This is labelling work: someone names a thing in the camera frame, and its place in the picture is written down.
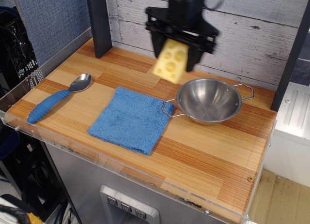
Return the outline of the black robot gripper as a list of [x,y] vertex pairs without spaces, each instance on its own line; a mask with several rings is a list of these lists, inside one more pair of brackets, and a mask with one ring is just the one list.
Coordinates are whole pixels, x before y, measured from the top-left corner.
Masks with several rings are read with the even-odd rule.
[[191,72],[204,52],[212,54],[219,30],[204,20],[204,0],[168,0],[168,7],[147,7],[146,29],[151,33],[155,57],[158,58],[166,39],[186,44],[186,71]]

